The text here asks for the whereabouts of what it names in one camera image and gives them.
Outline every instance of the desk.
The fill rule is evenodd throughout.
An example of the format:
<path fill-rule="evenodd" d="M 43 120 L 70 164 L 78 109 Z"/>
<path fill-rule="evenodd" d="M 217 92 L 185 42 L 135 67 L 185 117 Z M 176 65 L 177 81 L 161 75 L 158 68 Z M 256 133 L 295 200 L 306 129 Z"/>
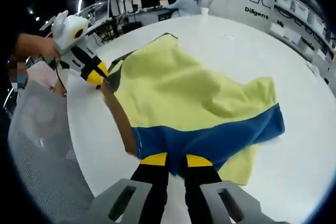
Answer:
<path fill-rule="evenodd" d="M 113 18 L 108 18 L 106 21 L 104 21 L 102 23 L 99 22 L 99 23 L 93 24 L 92 26 L 90 26 L 88 28 L 88 31 L 86 32 L 86 35 L 90 36 L 90 35 L 94 34 L 102 26 L 110 26 L 110 25 L 112 26 L 113 22 L 114 22 Z"/>
<path fill-rule="evenodd" d="M 163 33 L 205 68 L 246 83 L 272 76 L 286 132 L 260 144 L 245 191 L 270 218 L 304 221 L 329 188 L 336 170 L 336 99 L 305 60 L 277 39 L 231 20 L 212 16 L 169 19 L 123 35 L 97 50 L 106 65 Z M 83 175 L 97 196 L 120 178 L 129 178 L 138 161 L 124 152 L 121 136 L 102 94 L 79 76 L 69 75 L 68 117 Z M 190 223 L 184 185 L 170 177 L 162 223 Z"/>
<path fill-rule="evenodd" d="M 159 22 L 158 16 L 161 14 L 172 13 L 171 9 L 152 9 L 147 12 L 140 12 L 136 14 L 127 14 L 126 17 L 130 22 L 141 22 L 143 26 L 148 26 Z"/>

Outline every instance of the person's arm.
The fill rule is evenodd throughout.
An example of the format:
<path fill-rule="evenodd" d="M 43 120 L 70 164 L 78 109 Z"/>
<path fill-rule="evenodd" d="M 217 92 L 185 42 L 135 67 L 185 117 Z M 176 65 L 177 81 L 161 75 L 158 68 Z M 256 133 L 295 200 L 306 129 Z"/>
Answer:
<path fill-rule="evenodd" d="M 48 85 L 50 86 L 50 91 L 61 95 L 62 97 L 64 96 L 64 88 L 60 82 L 60 80 L 58 79 L 57 74 L 55 73 L 55 71 L 52 70 L 52 68 L 46 64 L 44 61 L 39 61 L 36 64 L 40 64 L 41 68 L 43 69 L 43 75 L 44 78 L 46 78 L 46 81 L 48 83 Z"/>
<path fill-rule="evenodd" d="M 59 79 L 57 79 L 57 81 L 56 81 L 56 84 L 53 88 L 53 92 L 62 96 L 62 97 L 64 96 L 65 90 L 64 90 L 63 85 L 62 85 L 62 83 L 60 82 Z"/>
<path fill-rule="evenodd" d="M 59 53 L 54 48 L 54 40 L 31 34 L 19 34 L 15 55 L 23 61 L 31 55 L 43 55 L 47 58 L 59 58 Z"/>
<path fill-rule="evenodd" d="M 108 84 L 105 81 L 103 81 L 100 91 L 103 93 L 105 97 L 105 104 L 111 111 L 117 124 L 125 146 L 125 151 L 135 157 L 138 157 L 138 148 L 133 137 L 132 127 L 124 109 L 120 105 L 118 99 L 114 96 L 113 92 L 109 90 Z"/>
<path fill-rule="evenodd" d="M 183 5 L 183 0 L 176 0 L 174 4 L 163 6 L 165 9 L 179 9 Z"/>

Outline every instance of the black cable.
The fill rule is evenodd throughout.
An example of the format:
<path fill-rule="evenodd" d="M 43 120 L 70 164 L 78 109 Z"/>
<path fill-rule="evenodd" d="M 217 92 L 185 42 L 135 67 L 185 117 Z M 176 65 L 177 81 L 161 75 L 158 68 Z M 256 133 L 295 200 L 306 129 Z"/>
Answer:
<path fill-rule="evenodd" d="M 135 17 L 135 12 L 134 12 L 134 10 L 133 10 L 133 16 L 134 16 L 134 20 L 135 20 L 135 22 L 138 22 L 137 19 L 136 19 L 136 17 Z"/>
<path fill-rule="evenodd" d="M 62 82 L 62 80 L 61 80 L 61 78 L 59 77 L 59 74 L 58 74 L 56 58 L 54 58 L 54 60 L 55 60 L 55 62 L 56 62 L 56 74 L 57 74 L 58 80 L 59 80 L 59 82 L 61 83 L 62 87 L 64 88 L 65 94 L 67 94 L 68 91 L 67 91 L 67 89 L 65 88 L 65 86 L 64 86 L 64 84 L 63 84 L 63 82 Z"/>
<path fill-rule="evenodd" d="M 118 21 L 118 23 L 117 23 L 117 29 L 118 29 L 118 26 L 119 26 L 119 24 L 120 24 L 120 20 L 121 20 L 122 16 L 125 14 L 125 12 L 126 12 L 126 8 L 125 8 L 125 6 L 124 6 L 124 11 L 123 11 L 123 13 L 120 15 L 119 21 Z"/>
<path fill-rule="evenodd" d="M 95 36 L 93 36 L 93 38 L 96 41 L 97 46 L 100 47 L 100 45 L 98 44 L 97 39 L 95 38 Z"/>

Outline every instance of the person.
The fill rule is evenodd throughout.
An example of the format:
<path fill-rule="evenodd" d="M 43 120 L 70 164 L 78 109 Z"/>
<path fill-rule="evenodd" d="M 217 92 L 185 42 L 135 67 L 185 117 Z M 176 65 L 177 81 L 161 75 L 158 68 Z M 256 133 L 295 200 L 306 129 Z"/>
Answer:
<path fill-rule="evenodd" d="M 43 55 L 48 59 L 60 57 L 59 52 L 54 48 L 54 40 L 52 38 L 19 34 L 14 54 L 9 59 L 10 81 L 18 83 L 18 88 L 21 90 L 30 81 L 36 81 L 48 90 L 64 95 L 64 89 L 56 73 L 45 62 L 38 62 L 26 70 L 26 59 L 31 55 Z"/>
<path fill-rule="evenodd" d="M 23 62 L 31 55 L 43 55 L 46 58 L 59 58 L 59 52 L 54 48 L 54 40 L 50 37 L 21 33 L 15 44 L 15 53 L 18 62 Z"/>
<path fill-rule="evenodd" d="M 197 0 L 176 0 L 174 4 L 163 6 L 163 8 L 178 9 L 181 17 L 202 13 Z"/>
<path fill-rule="evenodd" d="M 22 91 L 29 85 L 32 81 L 36 81 L 49 91 L 56 93 L 58 95 L 64 96 L 64 88 L 58 79 L 57 74 L 52 70 L 52 68 L 47 65 L 44 61 L 39 61 L 32 65 L 27 70 L 25 69 L 25 63 L 18 63 L 18 99 Z"/>

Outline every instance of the office desk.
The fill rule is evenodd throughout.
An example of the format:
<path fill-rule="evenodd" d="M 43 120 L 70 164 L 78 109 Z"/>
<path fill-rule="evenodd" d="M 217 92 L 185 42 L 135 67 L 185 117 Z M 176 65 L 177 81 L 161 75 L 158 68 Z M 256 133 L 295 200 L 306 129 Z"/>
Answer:
<path fill-rule="evenodd" d="M 99 22 L 99 23 L 93 24 L 92 26 L 90 26 L 88 28 L 88 31 L 86 32 L 86 35 L 91 35 L 91 34 L 95 33 L 100 27 L 107 25 L 107 23 L 109 23 L 111 20 L 112 20 L 112 18 L 109 18 L 102 23 Z"/>
<path fill-rule="evenodd" d="M 107 66 L 164 33 L 205 68 L 241 83 L 272 76 L 286 132 L 260 144 L 245 191 L 277 221 L 304 221 L 327 192 L 336 169 L 336 99 L 300 55 L 277 39 L 231 20 L 212 16 L 169 19 L 125 34 L 97 50 Z M 77 160 L 97 196 L 138 165 L 127 155 L 100 91 L 79 76 L 68 78 L 68 119 Z M 190 223 L 184 185 L 170 177 L 162 223 Z"/>
<path fill-rule="evenodd" d="M 153 9 L 148 10 L 147 12 L 127 14 L 126 17 L 129 19 L 130 22 L 141 22 L 143 26 L 147 26 L 159 22 L 159 15 L 169 14 L 173 12 L 174 10 L 171 9 Z"/>

